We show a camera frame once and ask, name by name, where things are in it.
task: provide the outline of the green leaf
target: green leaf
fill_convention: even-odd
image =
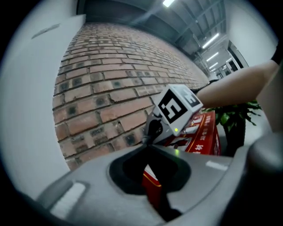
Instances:
[[[234,111],[232,111],[232,112],[227,112],[227,114],[229,114],[229,115],[234,115],[234,114],[236,114],[236,112],[234,112]]]
[[[228,125],[228,132],[230,132],[231,128],[235,125],[235,123],[233,122],[231,125]]]
[[[247,116],[246,119],[247,119],[250,123],[252,123],[254,126],[256,126],[256,124],[252,122],[252,118],[251,118],[251,117]]]
[[[208,109],[205,109],[203,110],[204,112],[210,112],[210,111],[215,111],[215,108],[208,108]]]
[[[228,119],[230,118],[230,116],[226,113],[224,113],[221,117],[221,125],[225,125],[225,123],[228,121]]]
[[[253,100],[253,101],[250,101],[250,102],[248,102],[248,103],[258,104],[258,103],[257,103],[257,100]]]
[[[241,119],[245,119],[242,112],[239,113],[239,116],[240,116]]]
[[[254,113],[253,111],[249,111],[249,113],[253,114],[253,115],[257,115],[257,116],[261,116],[259,114]]]

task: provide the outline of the gray surface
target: gray surface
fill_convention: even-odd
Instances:
[[[147,200],[147,196],[134,196],[122,192],[109,176],[109,164],[112,160],[134,149],[127,148],[112,154],[91,160],[49,187],[39,198],[45,207],[50,207],[50,199],[61,196],[70,181],[85,182],[90,185],[83,201],[75,206],[68,221],[77,225],[107,226],[154,226],[164,223]]]
[[[219,184],[197,206],[167,226],[216,226],[235,192],[245,166],[248,147],[240,147]]]
[[[248,160],[265,173],[282,173],[283,132],[272,133],[257,140],[250,147]]]
[[[200,50],[198,43],[203,45],[217,32],[226,32],[223,0],[176,0],[168,8],[162,4],[163,0],[82,0],[79,3],[80,13],[84,9],[87,22],[135,26],[183,48],[188,54]]]
[[[184,213],[168,225],[217,225],[240,180],[247,148],[240,148],[234,159],[185,152],[176,154],[173,149],[159,148],[187,161],[192,172],[191,178],[180,191],[168,194],[172,208]],[[51,204],[68,189],[70,182],[78,181],[88,184],[89,188],[70,212],[68,221],[76,225],[164,224],[146,196],[123,193],[109,177],[111,161],[133,149],[117,151],[85,163],[51,185],[41,195],[39,202],[50,209]],[[227,171],[222,171],[205,166],[209,160],[226,166],[232,163]]]

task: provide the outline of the ceiling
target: ceiling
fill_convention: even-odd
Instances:
[[[226,34],[223,0],[79,0],[78,14],[86,22],[113,22],[137,27],[176,46],[194,60],[201,46],[220,33]]]

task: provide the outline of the red brick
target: red brick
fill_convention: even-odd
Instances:
[[[116,50],[111,50],[111,49],[106,49],[106,50],[101,49],[100,53],[117,53],[117,51]]]
[[[141,56],[137,56],[137,55],[128,55],[128,58],[136,59],[136,60],[142,60],[142,57]]]
[[[141,78],[145,85],[158,84],[155,78]]]
[[[117,47],[117,46],[105,46],[105,47],[98,47],[99,49],[119,49],[121,50],[121,47]]]
[[[70,54],[70,51],[65,52],[64,57],[69,55],[69,54]]]
[[[163,88],[162,85],[139,87],[136,88],[136,92],[138,93],[138,96],[141,97],[149,94],[160,93],[162,91],[162,88]]]
[[[102,44],[98,44],[99,46],[114,46],[114,44],[111,43],[102,43]]]
[[[86,47],[98,47],[98,45],[97,44],[88,44]]]
[[[94,93],[100,93],[100,92],[109,91],[112,89],[113,89],[113,86],[110,81],[103,81],[103,82],[93,84]]]
[[[69,63],[74,64],[74,63],[77,63],[77,62],[80,62],[80,61],[85,61],[85,60],[88,60],[88,56],[73,58],[73,59],[70,60]]]
[[[169,83],[169,79],[167,78],[156,78],[156,80],[158,81],[158,83]]]
[[[120,119],[120,123],[123,126],[124,131],[129,131],[146,122],[146,115],[144,111],[131,114]]]
[[[88,48],[83,48],[83,49],[76,49],[76,50],[73,50],[71,53],[74,54],[74,53],[80,53],[80,52],[85,52],[87,51]]]
[[[124,140],[128,147],[134,146],[142,141],[142,127],[136,128],[131,133],[124,136]]]
[[[65,81],[65,79],[66,79],[66,75],[65,75],[65,74],[63,74],[63,75],[58,75],[58,76],[56,77],[55,85],[57,85],[58,83],[61,83],[61,82]]]
[[[175,69],[174,67],[168,66],[168,65],[165,65],[165,64],[162,64],[161,67],[167,68],[167,69]]]
[[[69,131],[71,135],[82,132],[86,129],[90,129],[99,124],[95,113],[90,113],[87,115],[78,116],[67,122]]]
[[[153,66],[157,66],[157,67],[161,67],[161,64],[160,64],[160,63],[155,63],[155,62],[153,62],[152,65],[153,65]]]
[[[176,74],[176,72],[174,70],[169,69],[168,70],[170,73]]]
[[[57,108],[64,103],[64,95],[57,95],[53,97],[52,108]]]
[[[114,105],[100,112],[102,122],[107,122],[152,105],[149,98],[141,98],[123,104]]]
[[[92,54],[98,54],[98,50],[93,50],[93,51],[87,51],[87,52],[84,52],[84,55],[92,55]]]
[[[100,38],[99,40],[100,41],[111,41],[112,39],[110,39],[110,38]]]
[[[156,67],[156,66],[149,66],[150,70],[152,71],[159,71],[159,72],[168,72],[167,69],[165,68],[160,68],[160,67]]]
[[[110,58],[110,59],[102,59],[103,64],[121,64],[121,59]]]
[[[99,47],[89,47],[89,50],[99,50]]]
[[[110,93],[110,97],[114,102],[123,101],[137,97],[133,89],[124,89]]]
[[[144,64],[144,65],[152,65],[149,61],[144,60],[134,60],[134,59],[122,59],[122,61],[126,64]]]
[[[88,42],[80,42],[80,43],[75,44],[74,46],[87,45],[87,44]]]
[[[136,51],[136,50],[133,49],[133,48],[127,48],[127,47],[123,47],[123,50],[126,50],[126,51]]]
[[[150,114],[152,113],[154,107],[155,107],[155,106],[151,106],[151,107],[149,107],[149,108],[147,108],[147,109],[145,110],[146,113],[147,113],[147,115],[150,115]]]
[[[65,102],[70,102],[81,97],[86,97],[92,94],[91,86],[83,86],[74,90],[65,92]]]
[[[80,161],[81,163],[84,163],[99,156],[109,154],[110,152],[111,150],[108,145],[103,145],[99,148],[92,148],[80,156]]]
[[[90,83],[90,76],[89,75],[83,75],[81,77],[77,77],[71,80],[70,82],[70,87],[69,88],[73,88],[73,87],[77,87],[86,83]]]
[[[61,123],[55,126],[55,132],[58,140],[62,140],[68,136],[67,125],[65,123]]]
[[[108,95],[100,95],[94,97],[95,109],[105,107],[111,104]]]
[[[177,75],[177,74],[171,74],[171,73],[168,73],[168,76],[171,77],[171,78],[184,78],[184,76],[182,75]]]
[[[53,116],[54,116],[55,124],[63,120],[66,120],[68,118],[65,108],[61,108],[61,109],[53,111]]]
[[[93,98],[83,99],[77,103],[77,113],[82,114],[94,110],[96,105]]]
[[[103,79],[104,79],[104,76],[100,72],[90,74],[90,81],[92,82],[101,81]]]
[[[73,170],[75,170],[76,168],[79,167],[79,165],[77,164],[75,159],[69,159],[66,162],[67,162],[67,165],[68,165],[68,167],[71,171],[73,171]]]
[[[99,65],[90,68],[90,72],[103,72],[113,70],[131,70],[133,67],[130,64],[107,64]]]
[[[118,122],[104,124],[101,127],[95,128],[89,132],[94,145],[100,145],[107,142],[109,139],[123,133],[123,129]]]
[[[75,53],[75,54],[69,54],[69,55],[63,57],[63,60],[67,60],[67,59],[71,59],[71,58],[75,58],[75,57],[84,56],[85,54],[86,54],[86,52],[83,52],[83,53]]]
[[[176,81],[177,83],[181,83],[181,82],[182,82],[181,79],[175,79],[175,81]]]
[[[134,55],[139,55],[139,56],[145,56],[144,53],[138,53],[138,52],[132,52],[132,51],[126,51],[126,50],[117,50],[117,53],[134,54]]]
[[[97,54],[90,56],[91,59],[102,59],[102,58],[127,58],[125,54]]]
[[[88,132],[73,137],[71,143],[76,153],[83,152],[94,146],[93,140]]]
[[[84,74],[87,74],[87,69],[81,68],[81,69],[78,69],[78,70],[75,70],[75,71],[72,71],[72,72],[68,72],[66,74],[66,78],[71,79],[73,77],[77,77],[77,76],[84,75]]]
[[[114,89],[133,87],[135,85],[142,85],[142,82],[140,81],[140,83],[138,83],[137,79],[118,79],[112,81],[112,86]]]
[[[68,65],[68,61],[62,62],[62,63],[60,64],[60,67],[64,67],[64,66],[66,66],[66,65]]]
[[[176,83],[175,79],[169,78],[168,79],[169,83]]]
[[[125,71],[110,71],[104,72],[105,79],[116,79],[116,78],[124,78],[127,77]]]
[[[140,65],[140,64],[134,64],[134,68],[136,70],[149,70],[148,66],[146,65]]]
[[[158,74],[160,77],[168,77],[168,74],[165,72],[159,72]]]
[[[71,139],[67,139],[60,142],[60,148],[65,158],[73,154],[76,154],[76,149],[73,146]]]
[[[123,139],[123,137],[121,137],[121,136],[114,139],[111,142],[111,144],[112,144],[115,151],[127,148],[127,144],[126,144],[125,140]]]

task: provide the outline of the fluorescent light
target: fluorescent light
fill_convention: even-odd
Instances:
[[[230,60],[232,60],[232,58],[230,58],[229,60],[226,60],[226,63],[228,63]]]
[[[214,65],[212,65],[209,69],[213,68],[213,67],[216,66],[217,64],[218,64],[218,62],[215,63]]]
[[[218,36],[219,36],[219,33],[214,35],[206,44],[203,45],[203,49],[206,48],[210,43],[212,43]]]
[[[217,56],[218,54],[219,54],[219,52],[217,52],[217,53],[215,53],[214,55],[212,55],[211,57],[209,57],[209,58],[207,59],[207,62],[210,61],[213,57]]]
[[[175,1],[175,0],[165,0],[163,2],[163,5],[166,6],[166,7],[169,7],[172,4],[173,1]]]

